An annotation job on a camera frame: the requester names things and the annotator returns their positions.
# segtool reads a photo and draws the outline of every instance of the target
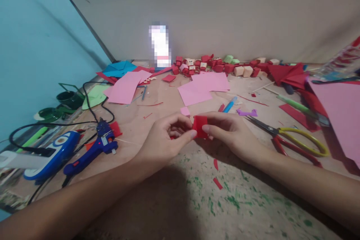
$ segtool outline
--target purple foam scrap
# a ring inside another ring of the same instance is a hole
[[[253,109],[251,112],[243,112],[240,109],[237,109],[236,111],[237,111],[238,115],[240,115],[240,116],[247,116],[247,115],[254,116],[254,117],[258,116],[256,109]]]

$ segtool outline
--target red scissor handle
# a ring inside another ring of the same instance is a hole
[[[276,135],[273,138],[273,143],[275,145],[275,147],[277,148],[277,150],[283,154],[284,156],[288,156],[288,154],[286,154],[284,148],[281,145],[286,146],[287,148],[290,148],[291,150],[295,151],[296,153],[302,155],[303,157],[307,158],[308,160],[310,160],[316,167],[322,168],[323,166],[321,165],[320,161],[318,161],[314,156],[312,156],[311,154],[305,152],[304,150],[302,150],[301,148],[287,142],[286,140],[284,140],[283,138],[281,138],[279,135]]]

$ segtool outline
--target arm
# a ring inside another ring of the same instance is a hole
[[[359,234],[360,182],[273,152],[260,144],[242,117],[203,114],[209,135],[223,141],[239,158],[257,167],[342,225]]]
[[[181,114],[159,119],[128,163],[46,196],[0,223],[1,239],[71,239],[134,185],[175,157],[196,135]]]

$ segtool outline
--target blue marker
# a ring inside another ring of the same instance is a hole
[[[236,100],[237,100],[237,97],[234,97],[222,112],[228,113],[230,111],[230,109],[233,107]]]

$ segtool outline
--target white cylinder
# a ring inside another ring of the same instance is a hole
[[[4,151],[0,154],[0,168],[41,169],[48,163],[48,159],[34,154]]]

